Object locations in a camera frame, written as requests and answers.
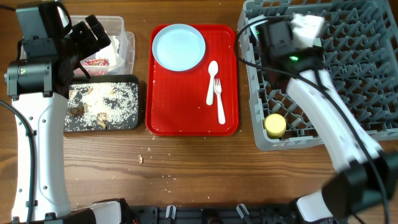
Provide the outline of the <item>light blue plate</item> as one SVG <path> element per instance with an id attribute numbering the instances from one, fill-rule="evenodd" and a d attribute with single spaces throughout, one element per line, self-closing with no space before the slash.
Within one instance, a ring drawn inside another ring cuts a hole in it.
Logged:
<path id="1" fill-rule="evenodd" d="M 173 72 L 184 72 L 197 66 L 205 52 L 204 36 L 186 24 L 172 24 L 162 28 L 152 42 L 155 61 Z"/>

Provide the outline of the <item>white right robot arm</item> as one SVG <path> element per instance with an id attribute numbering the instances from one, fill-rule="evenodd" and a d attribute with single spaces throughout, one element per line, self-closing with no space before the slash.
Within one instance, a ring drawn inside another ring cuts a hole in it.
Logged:
<path id="1" fill-rule="evenodd" d="M 397 189 L 397 153 L 386 152 L 358 123 L 336 91 L 317 39 L 320 16 L 258 16 L 246 24 L 262 62 L 274 74 L 321 137 L 336 172 L 320 190 L 295 199 L 298 223 L 344 220 L 376 205 L 389 223 L 389 201 Z"/>

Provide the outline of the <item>yellow plastic cup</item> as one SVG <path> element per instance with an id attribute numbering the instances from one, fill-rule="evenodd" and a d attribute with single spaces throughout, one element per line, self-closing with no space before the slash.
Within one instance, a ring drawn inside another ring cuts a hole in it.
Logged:
<path id="1" fill-rule="evenodd" d="M 269 138 L 280 138 L 286 131 L 287 123 L 282 115 L 270 114 L 264 120 L 264 128 Z"/>

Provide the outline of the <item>red snack wrapper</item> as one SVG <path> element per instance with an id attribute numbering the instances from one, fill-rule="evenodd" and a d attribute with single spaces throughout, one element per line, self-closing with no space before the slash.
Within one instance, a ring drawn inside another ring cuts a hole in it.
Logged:
<path id="1" fill-rule="evenodd" d="M 86 60 L 82 63 L 83 66 L 108 66 L 109 60 L 106 58 L 96 58 Z"/>

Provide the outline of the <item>cream plastic spoon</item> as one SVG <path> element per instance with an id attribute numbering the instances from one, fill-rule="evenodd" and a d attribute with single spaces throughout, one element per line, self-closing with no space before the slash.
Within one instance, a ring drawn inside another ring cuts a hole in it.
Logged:
<path id="1" fill-rule="evenodd" d="M 213 94 L 214 94 L 214 80 L 215 76 L 218 73 L 218 63 L 217 61 L 213 60 L 210 62 L 208 67 L 208 73 L 210 75 L 210 81 L 208 85 L 208 91 L 206 95 L 206 104 L 212 105 L 213 104 Z"/>

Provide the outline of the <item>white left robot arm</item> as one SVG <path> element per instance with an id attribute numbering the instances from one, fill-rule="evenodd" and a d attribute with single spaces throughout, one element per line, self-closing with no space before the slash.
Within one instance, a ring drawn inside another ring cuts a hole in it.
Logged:
<path id="1" fill-rule="evenodd" d="M 6 71 L 6 108 L 17 125 L 17 189 L 13 223 L 133 223 L 123 198 L 72 209 L 63 156 L 69 87 L 81 61 L 111 41 L 93 15 L 73 24 L 60 1 L 15 8 L 22 31 L 17 58 Z"/>

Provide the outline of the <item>white napkin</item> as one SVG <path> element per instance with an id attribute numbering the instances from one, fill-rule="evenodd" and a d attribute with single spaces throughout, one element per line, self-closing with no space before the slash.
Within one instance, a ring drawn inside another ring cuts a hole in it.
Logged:
<path id="1" fill-rule="evenodd" d="M 95 54 L 95 59 L 106 59 L 109 62 L 109 66 L 113 66 L 116 65 L 117 59 L 119 57 L 119 40 L 115 35 L 111 35 L 109 39 L 111 40 L 111 43 L 107 47 L 97 52 Z"/>

